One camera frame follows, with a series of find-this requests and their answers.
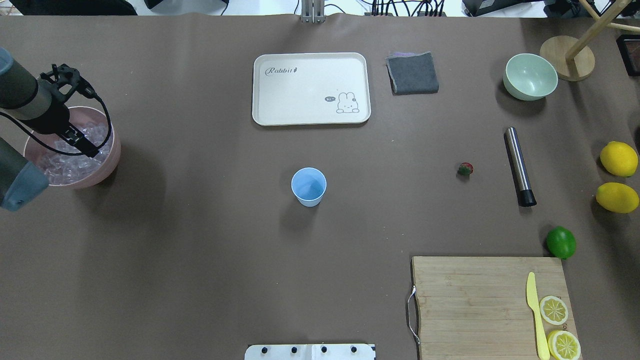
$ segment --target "rabbit cartoon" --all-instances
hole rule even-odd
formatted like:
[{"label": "rabbit cartoon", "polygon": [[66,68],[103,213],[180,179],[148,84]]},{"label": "rabbit cartoon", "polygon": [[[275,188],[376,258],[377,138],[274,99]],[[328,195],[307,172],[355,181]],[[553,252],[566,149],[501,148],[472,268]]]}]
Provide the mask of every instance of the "rabbit cartoon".
[{"label": "rabbit cartoon", "polygon": [[341,92],[340,95],[338,95],[338,110],[335,112],[338,114],[360,112],[360,110],[358,110],[358,102],[353,92]]}]

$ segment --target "wooden stand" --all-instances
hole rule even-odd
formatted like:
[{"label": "wooden stand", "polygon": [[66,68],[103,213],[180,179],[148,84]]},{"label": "wooden stand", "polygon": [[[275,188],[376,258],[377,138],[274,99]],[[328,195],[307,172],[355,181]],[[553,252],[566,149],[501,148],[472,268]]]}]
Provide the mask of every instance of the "wooden stand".
[{"label": "wooden stand", "polygon": [[584,33],[580,39],[559,36],[545,41],[540,48],[540,56],[547,59],[556,68],[558,77],[568,81],[586,79],[595,68],[595,57],[587,44],[595,38],[605,27],[638,31],[640,28],[621,24],[611,24],[611,21],[631,2],[631,0],[617,0],[599,17],[586,0],[580,0],[583,7],[591,14],[596,22]]}]

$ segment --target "lemon slice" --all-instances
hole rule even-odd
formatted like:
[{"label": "lemon slice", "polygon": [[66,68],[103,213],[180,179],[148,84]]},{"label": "lemon slice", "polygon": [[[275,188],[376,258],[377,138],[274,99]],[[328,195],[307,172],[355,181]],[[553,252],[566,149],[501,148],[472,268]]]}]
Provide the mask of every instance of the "lemon slice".
[{"label": "lemon slice", "polygon": [[569,309],[562,299],[555,296],[543,297],[540,301],[540,313],[548,323],[562,325],[569,318]]},{"label": "lemon slice", "polygon": [[549,333],[549,352],[558,360],[578,360],[580,343],[572,333],[555,330]]}]

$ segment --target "gray cloth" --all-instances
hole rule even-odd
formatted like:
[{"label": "gray cloth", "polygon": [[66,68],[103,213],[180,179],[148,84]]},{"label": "gray cloth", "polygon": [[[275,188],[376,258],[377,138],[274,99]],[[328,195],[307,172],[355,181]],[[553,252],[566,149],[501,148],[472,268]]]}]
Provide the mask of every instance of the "gray cloth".
[{"label": "gray cloth", "polygon": [[387,58],[387,68],[394,94],[433,94],[440,88],[430,51],[422,54],[396,53]]}]

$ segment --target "cable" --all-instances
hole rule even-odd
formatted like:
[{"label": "cable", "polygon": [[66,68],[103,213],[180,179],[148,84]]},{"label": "cable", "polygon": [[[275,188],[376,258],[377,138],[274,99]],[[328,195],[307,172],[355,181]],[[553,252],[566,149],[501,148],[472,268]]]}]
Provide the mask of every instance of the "cable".
[{"label": "cable", "polygon": [[[365,0],[357,0],[363,4],[367,4],[367,5],[373,5],[373,3],[369,3]],[[422,0],[400,0],[400,1],[394,1],[394,3],[396,4],[401,4],[401,3],[421,3]]]},{"label": "cable", "polygon": [[338,10],[342,11],[342,13],[346,13],[346,12],[344,12],[344,10],[343,10],[343,9],[341,9],[341,8],[340,8],[339,6],[337,6],[336,4],[326,4],[324,7],[327,7],[327,6],[335,6],[336,8],[338,8]]},{"label": "cable", "polygon": [[424,4],[424,0],[420,0],[420,4],[416,6],[415,9],[413,9],[413,12],[411,13],[410,16],[414,16],[415,12],[418,12],[418,16],[420,16],[420,11],[418,9],[421,8],[423,4]]},{"label": "cable", "polygon": [[407,3],[406,1],[403,1],[402,3],[404,4],[404,7],[406,8],[406,15],[409,16],[409,14],[411,14],[411,11],[409,11],[409,5],[406,4]]},{"label": "cable", "polygon": [[440,3],[438,2],[438,0],[433,0],[433,2],[435,3],[435,6],[429,12],[429,16],[436,16],[438,14],[438,7],[440,6]]},{"label": "cable", "polygon": [[[428,13],[431,9],[431,2],[424,0],[424,2],[422,3],[422,5],[424,5],[424,7],[426,9],[424,9],[424,16],[428,16]],[[420,9],[418,9],[418,16],[420,16],[420,11],[422,11],[422,5],[420,5]]]},{"label": "cable", "polygon": [[[107,106],[104,104],[104,101],[102,101],[102,99],[98,96],[98,94],[95,94],[95,99],[98,100],[100,105],[102,105],[102,109],[104,109],[104,114],[105,116],[107,116],[107,136],[104,138],[104,141],[102,142],[102,144],[100,144],[97,147],[98,149],[101,149],[104,146],[104,144],[106,144],[107,141],[109,141],[109,138],[111,137],[111,117],[109,116],[109,111],[107,110]],[[19,127],[25,134],[29,135],[29,137],[32,138],[36,143],[39,143],[42,147],[45,147],[48,150],[57,152],[58,154],[67,155],[67,156],[80,156],[80,155],[88,154],[88,152],[65,152],[65,151],[54,149],[51,146],[44,143],[42,140],[38,139],[34,134],[29,132],[24,126],[22,126],[20,122],[18,122],[18,120],[15,120],[13,117],[11,117],[11,115],[5,114],[3,112],[0,112],[0,115],[11,120],[11,122],[13,122],[17,127]]]},{"label": "cable", "polygon": [[229,3],[227,3],[227,5],[225,6],[225,9],[222,10],[222,12],[220,13],[220,16],[225,14],[225,11],[227,10],[228,7],[229,7]]},{"label": "cable", "polygon": [[396,2],[395,1],[391,1],[391,0],[389,0],[389,2],[387,3],[387,15],[389,15],[389,4],[394,6],[394,13],[396,13],[396,16],[400,16],[400,15],[398,15],[398,9],[396,8]]}]

